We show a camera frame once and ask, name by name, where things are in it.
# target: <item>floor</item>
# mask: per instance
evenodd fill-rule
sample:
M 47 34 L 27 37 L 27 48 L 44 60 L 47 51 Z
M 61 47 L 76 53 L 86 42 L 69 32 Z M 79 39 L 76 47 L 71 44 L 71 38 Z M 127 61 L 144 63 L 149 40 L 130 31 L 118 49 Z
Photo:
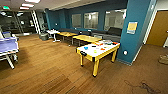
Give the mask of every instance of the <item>floor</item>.
M 158 63 L 168 48 L 143 45 L 132 66 L 111 63 L 109 54 L 94 78 L 94 63 L 85 59 L 81 67 L 76 46 L 36 34 L 19 38 L 15 69 L 0 61 L 0 94 L 168 94 L 168 65 Z

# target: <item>exit sign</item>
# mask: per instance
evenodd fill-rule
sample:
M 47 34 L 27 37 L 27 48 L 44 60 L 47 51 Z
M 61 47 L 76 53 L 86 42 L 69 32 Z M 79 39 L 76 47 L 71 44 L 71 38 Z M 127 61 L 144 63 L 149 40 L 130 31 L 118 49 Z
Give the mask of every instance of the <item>exit sign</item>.
M 9 9 L 10 10 L 10 8 L 6 5 L 3 6 L 3 9 Z

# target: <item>doorway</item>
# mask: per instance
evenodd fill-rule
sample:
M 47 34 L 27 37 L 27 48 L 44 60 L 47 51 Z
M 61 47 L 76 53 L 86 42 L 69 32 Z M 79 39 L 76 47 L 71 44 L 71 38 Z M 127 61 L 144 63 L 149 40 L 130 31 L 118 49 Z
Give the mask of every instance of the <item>doorway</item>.
M 158 11 L 146 44 L 163 46 L 168 37 L 168 11 Z

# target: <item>glass wall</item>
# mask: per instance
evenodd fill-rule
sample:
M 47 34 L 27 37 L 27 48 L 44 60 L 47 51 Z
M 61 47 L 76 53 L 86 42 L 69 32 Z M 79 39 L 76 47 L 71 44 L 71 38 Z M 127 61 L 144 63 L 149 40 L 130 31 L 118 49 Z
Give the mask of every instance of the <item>glass wall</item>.
M 98 26 L 98 12 L 85 13 L 84 28 L 97 29 Z
M 0 26 L 13 34 L 36 33 L 30 12 L 0 11 Z
M 81 28 L 81 14 L 72 15 L 72 27 Z
M 106 11 L 104 30 L 110 27 L 123 28 L 126 9 Z

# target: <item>wooden table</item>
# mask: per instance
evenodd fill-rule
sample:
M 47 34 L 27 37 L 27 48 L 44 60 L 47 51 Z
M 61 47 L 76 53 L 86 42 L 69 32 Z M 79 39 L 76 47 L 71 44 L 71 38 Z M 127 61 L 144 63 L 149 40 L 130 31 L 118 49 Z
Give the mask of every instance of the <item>wooden table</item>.
M 63 36 L 63 41 L 64 41 L 64 37 L 72 37 L 72 36 L 77 35 L 77 34 L 71 33 L 71 32 L 60 32 L 60 33 L 57 33 L 57 34 Z
M 80 46 L 80 40 L 82 41 L 86 41 L 86 42 L 96 42 L 101 40 L 101 38 L 96 38 L 96 37 L 92 37 L 92 36 L 87 36 L 87 35 L 78 35 L 78 36 L 73 36 L 73 38 L 75 39 L 79 39 L 79 46 Z
M 109 53 L 113 52 L 111 61 L 114 62 L 116 57 L 117 49 L 119 48 L 120 43 L 116 45 L 100 45 L 97 46 L 95 44 L 89 44 L 82 47 L 77 48 L 77 53 L 81 56 L 81 66 L 83 67 L 83 60 L 84 58 L 87 58 L 88 60 L 95 62 L 94 64 L 94 71 L 93 76 L 97 76 L 98 72 L 98 66 L 99 66 L 99 60 L 103 58 L 104 56 L 108 55 Z

